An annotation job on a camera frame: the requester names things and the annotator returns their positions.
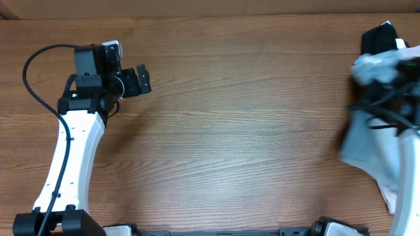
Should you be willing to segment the light blue denim shorts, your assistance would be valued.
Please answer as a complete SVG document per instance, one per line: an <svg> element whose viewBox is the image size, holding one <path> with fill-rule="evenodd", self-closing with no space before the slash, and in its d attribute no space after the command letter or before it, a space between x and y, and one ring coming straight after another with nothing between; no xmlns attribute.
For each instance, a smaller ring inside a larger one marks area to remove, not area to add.
<svg viewBox="0 0 420 236"><path fill-rule="evenodd" d="M398 75L396 65L417 58L419 47L389 50L376 55L363 54L352 66L357 85L370 85L374 80L389 83ZM373 129L387 122L365 111L353 111L349 129L340 150L342 162L360 168L378 184L390 214L396 210L400 157L395 128Z"/></svg>

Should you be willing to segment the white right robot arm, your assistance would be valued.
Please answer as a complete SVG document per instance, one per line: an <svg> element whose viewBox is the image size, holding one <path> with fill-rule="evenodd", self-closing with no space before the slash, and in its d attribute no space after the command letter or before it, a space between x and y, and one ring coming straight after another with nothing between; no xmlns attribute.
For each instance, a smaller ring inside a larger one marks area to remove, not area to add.
<svg viewBox="0 0 420 236"><path fill-rule="evenodd" d="M419 57L364 54L352 67L360 90L341 146L368 173L394 218L389 235L419 234Z"/></svg>

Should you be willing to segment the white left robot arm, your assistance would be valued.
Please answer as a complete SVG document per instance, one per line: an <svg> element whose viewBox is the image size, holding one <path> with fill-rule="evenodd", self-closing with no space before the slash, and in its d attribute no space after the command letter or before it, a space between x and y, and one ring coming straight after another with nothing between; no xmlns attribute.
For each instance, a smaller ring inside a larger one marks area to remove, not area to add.
<svg viewBox="0 0 420 236"><path fill-rule="evenodd" d="M28 92L58 118L58 138L47 179L30 213L15 216L12 232L17 236L139 235L135 224L100 226L89 214L89 184L98 143L108 119L119 113L124 98L151 92L145 65L121 68L123 49L119 41L100 45L71 45L76 72L66 80L57 107L52 108L32 90L27 72L31 55L22 70Z"/></svg>

